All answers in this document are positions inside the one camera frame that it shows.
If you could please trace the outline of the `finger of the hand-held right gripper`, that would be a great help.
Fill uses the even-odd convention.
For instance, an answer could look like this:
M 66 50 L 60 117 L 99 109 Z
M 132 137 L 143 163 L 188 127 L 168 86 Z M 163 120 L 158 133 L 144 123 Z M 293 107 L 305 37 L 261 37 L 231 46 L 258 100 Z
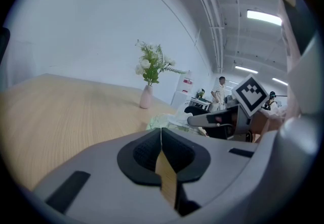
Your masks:
M 235 125 L 237 112 L 230 110 L 220 110 L 213 113 L 191 116 L 187 119 L 190 126 L 196 127 L 220 127 Z

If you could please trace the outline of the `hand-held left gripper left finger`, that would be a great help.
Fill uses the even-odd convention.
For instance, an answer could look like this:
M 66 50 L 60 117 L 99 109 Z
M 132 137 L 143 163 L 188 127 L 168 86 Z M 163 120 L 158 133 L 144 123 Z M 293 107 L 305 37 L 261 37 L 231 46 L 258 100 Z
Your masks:
M 180 216 L 155 171 L 160 130 L 92 145 L 47 174 L 34 194 L 69 223 L 171 223 Z

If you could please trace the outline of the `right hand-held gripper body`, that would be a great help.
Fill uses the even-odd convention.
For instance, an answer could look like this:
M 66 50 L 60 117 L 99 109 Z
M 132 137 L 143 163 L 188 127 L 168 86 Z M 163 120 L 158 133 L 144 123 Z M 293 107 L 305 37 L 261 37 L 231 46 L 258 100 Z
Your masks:
M 236 87 L 232 94 L 225 98 L 225 108 L 236 119 L 233 135 L 229 140 L 251 141 L 251 123 L 254 114 L 268 98 L 268 93 L 254 75 L 248 75 Z

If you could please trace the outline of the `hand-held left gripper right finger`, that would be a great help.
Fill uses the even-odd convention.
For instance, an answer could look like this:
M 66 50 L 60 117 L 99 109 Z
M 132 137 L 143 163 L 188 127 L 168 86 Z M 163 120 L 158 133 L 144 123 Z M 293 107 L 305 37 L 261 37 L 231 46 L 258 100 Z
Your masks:
M 162 150 L 176 173 L 175 210 L 186 216 L 211 202 L 238 177 L 256 144 L 161 129 Z

